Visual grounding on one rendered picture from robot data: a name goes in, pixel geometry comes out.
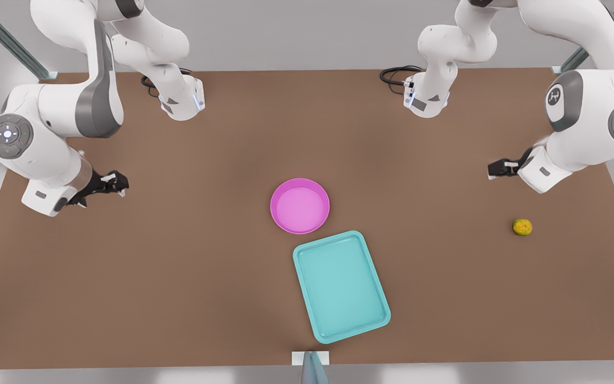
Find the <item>pink round plate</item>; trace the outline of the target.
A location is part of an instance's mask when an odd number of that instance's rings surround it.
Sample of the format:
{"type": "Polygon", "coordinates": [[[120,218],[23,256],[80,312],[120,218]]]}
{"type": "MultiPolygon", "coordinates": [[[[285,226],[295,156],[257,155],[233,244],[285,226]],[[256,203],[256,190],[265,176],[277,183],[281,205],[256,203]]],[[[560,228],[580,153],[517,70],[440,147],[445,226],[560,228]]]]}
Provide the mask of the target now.
{"type": "Polygon", "coordinates": [[[273,221],[292,234],[308,234],[321,228],[330,212],[329,196],[309,178],[293,178],[276,188],[270,199],[273,221]]]}

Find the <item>teal rectangular tray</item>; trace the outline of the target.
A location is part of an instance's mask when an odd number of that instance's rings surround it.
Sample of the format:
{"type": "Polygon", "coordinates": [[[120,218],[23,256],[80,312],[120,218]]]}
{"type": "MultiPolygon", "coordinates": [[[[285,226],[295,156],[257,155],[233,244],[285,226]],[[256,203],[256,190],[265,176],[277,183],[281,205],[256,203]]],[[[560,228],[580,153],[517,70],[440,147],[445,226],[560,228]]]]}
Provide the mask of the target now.
{"type": "Polygon", "coordinates": [[[362,233],[335,234],[293,251],[313,335],[328,345],[377,330],[391,311],[362,233]]]}

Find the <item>silver frame post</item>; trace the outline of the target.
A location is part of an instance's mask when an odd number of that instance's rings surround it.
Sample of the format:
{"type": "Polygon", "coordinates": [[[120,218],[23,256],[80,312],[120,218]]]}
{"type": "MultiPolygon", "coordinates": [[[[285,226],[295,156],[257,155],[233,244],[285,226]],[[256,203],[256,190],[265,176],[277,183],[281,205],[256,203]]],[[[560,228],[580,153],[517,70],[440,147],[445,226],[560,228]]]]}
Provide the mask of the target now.
{"type": "Polygon", "coordinates": [[[557,0],[563,26],[554,35],[587,51],[597,69],[614,70],[614,16],[599,0],[557,0]]]}
{"type": "Polygon", "coordinates": [[[330,364],[328,351],[293,351],[292,365],[302,367],[300,384],[331,384],[325,365],[330,364]]]}
{"type": "Polygon", "coordinates": [[[57,72],[48,71],[20,42],[0,23],[0,44],[6,48],[27,70],[41,81],[53,81],[57,72]]]}

